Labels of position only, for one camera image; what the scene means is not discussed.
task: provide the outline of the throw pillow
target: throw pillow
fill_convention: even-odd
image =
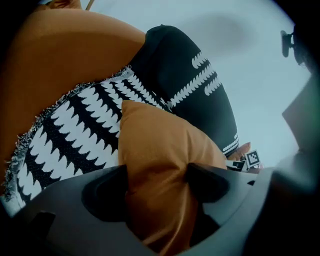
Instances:
[[[198,202],[185,181],[187,165],[226,169],[217,145],[180,117],[124,100],[118,159],[128,172],[128,227],[160,255],[188,249]]]

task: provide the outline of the fabric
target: fabric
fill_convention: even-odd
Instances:
[[[239,148],[236,149],[230,156],[228,156],[228,160],[231,161],[240,161],[241,157],[245,155],[245,153],[248,153],[251,148],[251,142],[247,142],[246,144],[243,144]]]
[[[132,60],[146,34],[78,9],[37,11],[15,35],[0,70],[0,184],[16,148],[43,110],[77,84],[102,81]]]
[[[207,134],[224,154],[238,147],[236,121],[224,87],[208,59],[182,31],[165,25],[150,29],[130,65],[174,114]]]
[[[160,255],[189,248],[198,202],[185,181],[188,163],[226,169],[226,157],[202,131],[169,112],[125,100],[118,145],[127,166],[127,222]]]
[[[238,146],[238,135],[231,135],[230,132],[232,127],[236,131],[236,127],[226,121],[232,120],[233,114],[232,111],[224,111],[225,105],[228,110],[230,104],[221,85],[206,96],[203,90],[205,83],[200,84],[173,108],[162,98],[162,95],[168,97],[167,92],[170,91],[164,82],[182,90],[183,81],[192,79],[191,75],[195,74],[192,55],[195,51],[196,55],[200,54],[200,50],[180,30],[173,27],[161,27],[160,30],[169,31],[170,36],[164,39],[151,29],[143,45],[145,36],[141,31],[104,15],[56,9],[39,11],[30,16],[12,43],[4,66],[6,70],[0,74],[0,84],[3,85],[1,121],[10,124],[1,129],[1,159],[9,160],[8,156],[15,150],[6,166],[7,199],[14,198],[18,202],[15,207],[8,206],[7,209],[12,209],[11,215],[54,182],[118,164],[116,135],[119,124],[115,122],[121,118],[122,100],[156,105],[193,122],[211,139],[217,140],[220,150],[226,155]],[[178,51],[173,43],[175,40],[181,46],[185,45],[184,51],[179,51],[178,55],[171,50],[172,47]],[[146,49],[153,49],[152,57]],[[130,76],[120,74],[117,81],[123,82],[119,83],[107,80],[110,81],[108,88],[92,82],[102,76],[110,77],[132,58],[131,64],[142,78],[128,68],[125,71]],[[169,59],[176,63],[175,68],[170,68]],[[208,69],[209,62],[206,60],[205,63]],[[80,84],[71,90],[79,80],[91,83]],[[81,90],[91,95],[81,98],[79,95],[84,94]],[[224,100],[211,104],[217,99],[215,93]],[[205,108],[191,99],[203,102]],[[188,109],[188,113],[179,106]],[[33,125],[35,115],[43,109],[44,113],[36,118]],[[207,117],[206,121],[212,129],[202,125],[201,122],[205,124],[202,117]]]

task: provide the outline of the light blue wall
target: light blue wall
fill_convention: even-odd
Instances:
[[[206,53],[231,102],[240,144],[251,142],[265,167],[297,143],[282,112],[310,77],[293,52],[284,58],[280,31],[294,24],[267,0],[95,0],[91,11],[146,32],[160,24],[184,31]]]

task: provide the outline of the orange cushion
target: orange cushion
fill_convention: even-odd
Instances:
[[[127,165],[128,227],[161,255],[189,248],[198,202],[185,173],[188,163],[226,169],[225,156],[202,131],[155,106],[125,100],[118,144]]]

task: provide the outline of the black pillow with white pattern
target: black pillow with white pattern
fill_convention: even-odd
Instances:
[[[173,26],[150,29],[132,71],[177,116],[207,134],[226,155],[239,145],[234,114],[217,73],[195,43]]]

